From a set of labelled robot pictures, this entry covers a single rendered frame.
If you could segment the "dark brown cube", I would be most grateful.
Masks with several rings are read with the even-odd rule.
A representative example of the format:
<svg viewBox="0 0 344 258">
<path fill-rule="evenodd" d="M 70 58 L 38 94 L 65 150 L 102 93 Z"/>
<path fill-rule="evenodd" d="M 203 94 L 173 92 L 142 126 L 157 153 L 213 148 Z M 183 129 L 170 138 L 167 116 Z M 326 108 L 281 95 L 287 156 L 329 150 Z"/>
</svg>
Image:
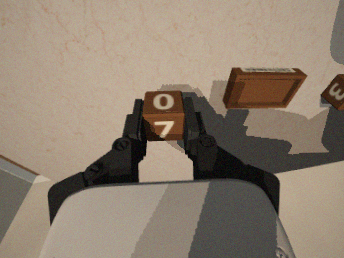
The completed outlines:
<svg viewBox="0 0 344 258">
<path fill-rule="evenodd" d="M 185 108 L 182 92 L 146 92 L 142 117 L 147 141 L 183 140 Z"/>
<path fill-rule="evenodd" d="M 337 110 L 344 110 L 344 74 L 338 74 L 321 96 Z"/>
</svg>

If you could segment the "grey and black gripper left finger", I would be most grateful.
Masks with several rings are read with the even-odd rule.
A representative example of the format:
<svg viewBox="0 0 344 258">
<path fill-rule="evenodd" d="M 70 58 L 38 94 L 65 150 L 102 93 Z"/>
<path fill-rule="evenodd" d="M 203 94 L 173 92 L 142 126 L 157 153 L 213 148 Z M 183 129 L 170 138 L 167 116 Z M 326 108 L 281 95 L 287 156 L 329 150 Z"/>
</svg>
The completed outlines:
<svg viewBox="0 0 344 258">
<path fill-rule="evenodd" d="M 133 113 L 127 114 L 122 137 L 113 142 L 109 152 L 84 172 L 52 185 L 48 191 L 50 226 L 63 201 L 80 189 L 91 185 L 139 182 L 138 163 L 146 156 L 147 149 L 143 106 L 144 100 L 135 99 Z"/>
</svg>

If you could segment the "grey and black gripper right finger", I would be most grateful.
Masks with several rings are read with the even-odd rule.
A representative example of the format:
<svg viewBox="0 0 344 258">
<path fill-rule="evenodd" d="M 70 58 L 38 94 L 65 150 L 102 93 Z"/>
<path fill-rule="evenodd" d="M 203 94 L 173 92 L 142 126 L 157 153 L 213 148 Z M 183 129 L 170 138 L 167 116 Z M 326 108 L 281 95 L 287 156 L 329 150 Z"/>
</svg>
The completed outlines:
<svg viewBox="0 0 344 258">
<path fill-rule="evenodd" d="M 185 155 L 193 161 L 193 180 L 230 178 L 256 184 L 266 193 L 279 217 L 279 179 L 272 173 L 243 164 L 219 147 L 216 139 L 206 133 L 201 112 L 195 112 L 192 97 L 185 97 L 183 102 L 184 149 Z"/>
</svg>

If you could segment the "brown wooden tray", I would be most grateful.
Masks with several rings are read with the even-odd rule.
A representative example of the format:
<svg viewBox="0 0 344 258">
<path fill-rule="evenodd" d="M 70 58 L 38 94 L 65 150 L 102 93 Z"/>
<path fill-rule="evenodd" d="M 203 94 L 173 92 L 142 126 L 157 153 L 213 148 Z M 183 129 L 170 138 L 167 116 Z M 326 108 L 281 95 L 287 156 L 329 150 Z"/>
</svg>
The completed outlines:
<svg viewBox="0 0 344 258">
<path fill-rule="evenodd" d="M 298 68 L 232 68 L 226 109 L 286 108 L 307 75 Z"/>
</svg>

